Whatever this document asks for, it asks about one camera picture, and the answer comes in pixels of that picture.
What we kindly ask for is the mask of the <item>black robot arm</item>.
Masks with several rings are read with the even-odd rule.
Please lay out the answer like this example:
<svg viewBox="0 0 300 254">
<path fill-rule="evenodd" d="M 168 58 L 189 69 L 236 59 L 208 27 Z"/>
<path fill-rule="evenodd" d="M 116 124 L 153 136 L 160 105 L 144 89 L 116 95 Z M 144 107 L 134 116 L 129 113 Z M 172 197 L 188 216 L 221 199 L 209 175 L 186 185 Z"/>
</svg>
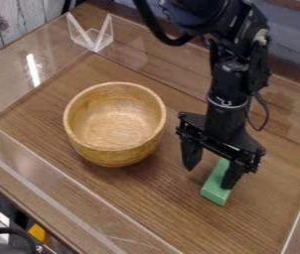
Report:
<svg viewBox="0 0 300 254">
<path fill-rule="evenodd" d="M 248 0 L 160 0 L 169 20 L 182 30 L 169 37 L 146 0 L 133 0 L 154 37 L 180 47 L 201 38 L 211 50 L 212 85 L 207 94 L 208 112 L 178 114 L 181 151 L 191 170 L 209 150 L 229 160 L 221 188 L 235 187 L 243 175 L 259 170 L 267 150 L 245 127 L 251 103 L 267 106 L 260 90 L 268 85 L 270 26 L 259 8 Z"/>
</svg>

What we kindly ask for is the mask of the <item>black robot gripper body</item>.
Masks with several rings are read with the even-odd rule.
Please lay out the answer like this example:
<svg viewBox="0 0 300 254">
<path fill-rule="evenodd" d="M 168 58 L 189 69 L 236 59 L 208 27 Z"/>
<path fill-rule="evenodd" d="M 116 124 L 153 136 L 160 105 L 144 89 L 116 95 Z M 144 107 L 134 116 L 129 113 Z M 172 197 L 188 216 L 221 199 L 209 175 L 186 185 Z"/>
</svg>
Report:
<svg viewBox="0 0 300 254">
<path fill-rule="evenodd" d="M 251 124 L 248 111 L 252 97 L 240 104 L 217 103 L 208 98 L 205 114 L 180 112 L 177 135 L 199 141 L 208 150 L 231 161 L 241 161 L 245 174 L 256 173 L 267 151 L 259 141 L 248 134 L 245 125 Z"/>
</svg>

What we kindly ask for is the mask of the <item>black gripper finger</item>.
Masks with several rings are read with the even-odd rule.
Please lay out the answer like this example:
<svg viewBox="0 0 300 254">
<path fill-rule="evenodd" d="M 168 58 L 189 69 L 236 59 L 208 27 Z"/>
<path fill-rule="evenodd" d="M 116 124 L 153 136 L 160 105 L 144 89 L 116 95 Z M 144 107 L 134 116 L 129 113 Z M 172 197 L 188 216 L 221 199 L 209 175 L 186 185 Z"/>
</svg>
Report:
<svg viewBox="0 0 300 254">
<path fill-rule="evenodd" d="M 200 163 L 204 155 L 204 146 L 192 138 L 181 137 L 182 162 L 185 168 L 191 171 Z"/>
<path fill-rule="evenodd" d="M 228 169 L 225 171 L 221 188 L 224 190 L 232 190 L 244 173 L 245 173 L 244 163 L 241 161 L 231 161 Z"/>
</svg>

